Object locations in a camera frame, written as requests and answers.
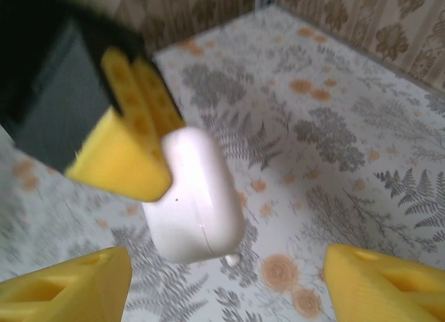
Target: orange flower pattern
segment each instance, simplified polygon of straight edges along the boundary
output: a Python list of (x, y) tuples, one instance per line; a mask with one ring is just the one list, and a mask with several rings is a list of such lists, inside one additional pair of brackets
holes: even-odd
[(13, 174), (17, 178), (32, 176), (34, 168), (35, 161), (33, 159), (24, 159), (13, 166)]
[(133, 204), (127, 207), (126, 214), (127, 216), (137, 216), (139, 214), (139, 205)]
[(309, 80), (296, 79), (289, 84), (289, 87), (297, 94), (307, 94), (312, 90), (312, 83)]
[(370, 150), (368, 153), (368, 161), (374, 162), (380, 158), (380, 153), (377, 150)]
[(315, 166), (313, 168), (310, 168), (309, 166), (307, 166), (306, 168), (308, 169), (308, 171), (303, 175), (303, 178), (317, 179), (320, 176), (320, 174), (322, 173), (318, 169), (318, 166)]
[(301, 37), (312, 37), (313, 35), (315, 35), (315, 30), (305, 27), (298, 29), (297, 34)]
[(108, 223), (104, 219), (96, 219), (96, 223), (99, 226), (99, 228), (106, 230), (108, 229)]
[(363, 191), (366, 188), (366, 183), (363, 179), (359, 178), (356, 180), (353, 184), (353, 190), (354, 191)]
[(37, 176), (31, 175), (22, 180), (22, 190), (26, 192), (34, 192), (39, 185)]
[(215, 40), (208, 40), (204, 44), (210, 49), (213, 49), (216, 46)]
[(47, 166), (47, 172), (52, 176), (55, 175), (57, 173), (57, 171), (55, 171), (53, 168)]
[(392, 146), (387, 147), (387, 153), (390, 155), (397, 155), (398, 152), (396, 150), (396, 146), (394, 144), (392, 144)]
[(324, 35), (316, 35), (314, 37), (314, 40), (316, 42), (319, 42), (320, 44), (323, 44), (324, 42), (327, 42), (327, 38)]
[(298, 269), (287, 255), (272, 255), (261, 263), (264, 284), (274, 292), (290, 291), (298, 281)]
[(203, 56), (204, 50), (196, 43), (196, 40), (185, 40), (178, 44), (179, 48), (187, 51), (191, 56)]
[(269, 216), (271, 216), (273, 213), (272, 204), (268, 202), (261, 206), (259, 213), (263, 218), (268, 218)]
[(321, 315), (321, 300), (310, 289), (299, 289), (292, 293), (295, 310), (306, 319), (317, 319)]
[(325, 86), (327, 87), (335, 87), (337, 85), (337, 81), (334, 79), (328, 79), (325, 81)]
[(301, 209), (302, 206), (303, 206), (303, 203), (302, 203), (301, 201), (297, 201), (297, 202), (294, 202), (294, 203), (292, 204), (292, 207), (293, 207), (295, 210)]
[(283, 184), (284, 185), (291, 185), (294, 183), (296, 176), (292, 172), (288, 172), (285, 175), (283, 175)]
[(242, 206), (243, 210), (245, 210), (245, 208), (248, 205), (248, 198), (245, 196), (244, 192), (240, 192), (240, 191), (238, 192), (238, 196), (239, 196), (239, 200), (241, 202), (241, 206)]
[(320, 102), (326, 102), (331, 99), (331, 94), (324, 89), (314, 89), (311, 92), (311, 96), (312, 96), (312, 98), (314, 98)]
[(267, 185), (265, 181), (263, 181), (262, 179), (258, 179), (252, 182), (252, 188), (255, 192), (262, 193), (266, 190)]
[(410, 164), (414, 167), (417, 167), (417, 165), (419, 164), (419, 160), (417, 158), (412, 158), (410, 157), (407, 161), (406, 164)]

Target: table surface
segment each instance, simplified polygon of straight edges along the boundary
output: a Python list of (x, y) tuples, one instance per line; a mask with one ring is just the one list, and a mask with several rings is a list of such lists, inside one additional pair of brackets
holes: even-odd
[(329, 243), (445, 267), (443, 100), (276, 7), (157, 59), (188, 123), (229, 159), (242, 262), (163, 261), (137, 202), (73, 184), (4, 137), (0, 279), (125, 245), (123, 321), (334, 321)]

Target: yellow foam pad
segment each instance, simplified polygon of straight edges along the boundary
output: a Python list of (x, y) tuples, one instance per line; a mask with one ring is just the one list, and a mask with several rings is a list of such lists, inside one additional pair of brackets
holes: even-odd
[(172, 184), (160, 138), (185, 124), (161, 78), (143, 59), (133, 65), (116, 48), (101, 66), (122, 108), (110, 108), (87, 137), (65, 176), (143, 202), (162, 197)]
[(1, 322), (120, 322), (131, 281), (121, 247), (0, 283)]
[(335, 244), (323, 274), (338, 322), (445, 321), (445, 271)]

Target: white surface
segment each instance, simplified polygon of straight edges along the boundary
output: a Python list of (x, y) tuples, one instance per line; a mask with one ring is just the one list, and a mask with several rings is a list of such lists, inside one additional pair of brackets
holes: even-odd
[(185, 127), (167, 135), (162, 147), (173, 185), (158, 202), (143, 205), (159, 254), (188, 264), (232, 253), (245, 223), (220, 146), (204, 130)]

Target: patterned wallpaper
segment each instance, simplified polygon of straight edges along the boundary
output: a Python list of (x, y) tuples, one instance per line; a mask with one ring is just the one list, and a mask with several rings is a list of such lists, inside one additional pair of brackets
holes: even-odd
[(150, 51), (254, 9), (254, 0), (122, 0), (116, 17), (142, 33)]
[(412, 78), (445, 92), (445, 0), (276, 0)]

